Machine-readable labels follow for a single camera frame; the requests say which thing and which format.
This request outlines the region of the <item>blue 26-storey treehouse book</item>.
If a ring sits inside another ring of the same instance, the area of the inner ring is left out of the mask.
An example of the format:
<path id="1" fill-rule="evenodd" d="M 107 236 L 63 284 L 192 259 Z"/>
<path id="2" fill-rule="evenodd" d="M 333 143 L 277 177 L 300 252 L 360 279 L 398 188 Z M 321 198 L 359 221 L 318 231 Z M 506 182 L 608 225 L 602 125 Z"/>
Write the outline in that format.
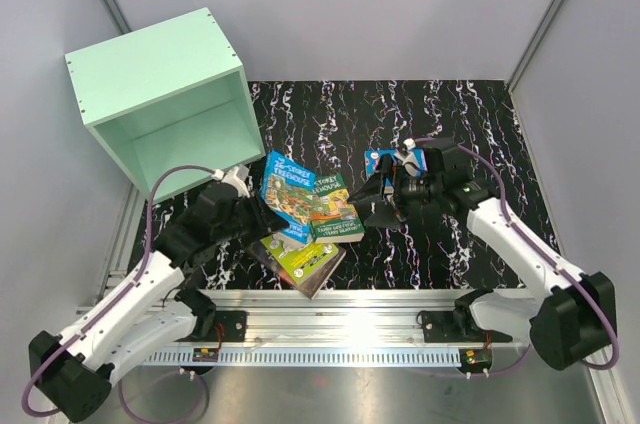
<path id="1" fill-rule="evenodd" d="M 277 151 L 266 156 L 261 197 L 288 227 L 279 239 L 293 249 L 312 241 L 311 213 L 316 175 Z"/>

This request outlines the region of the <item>green 104-storey treehouse book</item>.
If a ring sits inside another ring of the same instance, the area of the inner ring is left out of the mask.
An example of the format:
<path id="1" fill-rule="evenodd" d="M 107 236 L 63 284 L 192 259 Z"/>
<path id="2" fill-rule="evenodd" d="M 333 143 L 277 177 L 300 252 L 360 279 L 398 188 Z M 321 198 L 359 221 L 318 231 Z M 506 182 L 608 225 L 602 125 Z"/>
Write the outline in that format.
<path id="1" fill-rule="evenodd" d="M 356 208 L 348 202 L 349 192 L 340 174 L 318 176 L 311 224 L 317 243 L 356 243 L 364 237 L 364 227 Z"/>

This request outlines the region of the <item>lime green paperback book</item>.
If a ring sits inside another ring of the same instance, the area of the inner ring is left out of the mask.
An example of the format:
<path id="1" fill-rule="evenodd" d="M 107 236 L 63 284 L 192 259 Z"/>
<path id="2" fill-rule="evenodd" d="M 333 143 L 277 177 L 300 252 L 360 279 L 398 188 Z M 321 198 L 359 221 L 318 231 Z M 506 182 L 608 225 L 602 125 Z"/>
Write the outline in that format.
<path id="1" fill-rule="evenodd" d="M 304 283 L 339 255 L 339 248 L 334 244 L 311 243 L 291 249 L 273 237 L 264 238 L 259 244 L 266 252 L 267 263 L 294 284 Z"/>

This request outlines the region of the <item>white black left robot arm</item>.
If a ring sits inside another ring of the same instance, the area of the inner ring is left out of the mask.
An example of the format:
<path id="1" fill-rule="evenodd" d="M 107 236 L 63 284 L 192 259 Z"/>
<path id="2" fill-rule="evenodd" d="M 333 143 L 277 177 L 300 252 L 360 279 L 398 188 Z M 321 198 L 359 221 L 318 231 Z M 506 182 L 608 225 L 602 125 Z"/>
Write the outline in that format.
<path id="1" fill-rule="evenodd" d="M 192 279 L 218 246 L 250 245 L 287 226 L 242 185 L 209 184 L 110 294 L 62 331 L 42 330 L 31 339 L 27 386 L 70 422 L 87 419 L 154 351 L 213 334 L 216 306 Z"/>

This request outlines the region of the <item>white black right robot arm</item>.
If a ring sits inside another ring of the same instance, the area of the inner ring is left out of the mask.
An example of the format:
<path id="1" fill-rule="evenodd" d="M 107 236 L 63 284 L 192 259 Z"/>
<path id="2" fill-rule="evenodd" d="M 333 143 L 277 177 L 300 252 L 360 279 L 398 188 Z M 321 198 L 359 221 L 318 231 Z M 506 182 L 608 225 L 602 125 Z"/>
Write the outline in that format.
<path id="1" fill-rule="evenodd" d="M 588 274 L 552 249 L 510 208 L 499 172 L 450 138 L 407 139 L 378 157 L 349 203 L 369 204 L 365 226 L 397 229 L 429 207 L 455 219 L 491 248 L 530 296 L 512 300 L 491 289 L 455 301 L 453 329 L 465 341 L 492 333 L 522 339 L 549 367 L 576 363 L 604 371 L 619 361 L 616 297 L 602 272 Z"/>

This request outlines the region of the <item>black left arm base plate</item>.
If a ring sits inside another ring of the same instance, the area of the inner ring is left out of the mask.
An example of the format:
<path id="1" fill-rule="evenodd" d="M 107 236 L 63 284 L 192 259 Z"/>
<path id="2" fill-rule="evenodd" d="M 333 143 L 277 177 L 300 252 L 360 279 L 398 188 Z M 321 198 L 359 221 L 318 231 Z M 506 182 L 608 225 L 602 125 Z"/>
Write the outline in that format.
<path id="1" fill-rule="evenodd" d="M 214 314 L 198 318 L 188 339 L 193 342 L 214 342 L 219 337 L 223 343 L 242 343 L 247 331 L 246 311 L 216 311 Z"/>

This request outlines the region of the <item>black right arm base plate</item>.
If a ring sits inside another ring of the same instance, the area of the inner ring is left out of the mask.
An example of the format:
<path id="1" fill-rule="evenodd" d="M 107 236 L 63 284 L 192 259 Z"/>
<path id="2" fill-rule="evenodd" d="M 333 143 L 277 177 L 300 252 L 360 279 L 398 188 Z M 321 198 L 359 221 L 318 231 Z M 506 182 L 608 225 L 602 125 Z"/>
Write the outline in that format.
<path id="1" fill-rule="evenodd" d="M 416 316 L 425 343 L 511 343 L 513 338 L 498 331 L 480 329 L 469 316 L 457 310 L 421 310 Z"/>

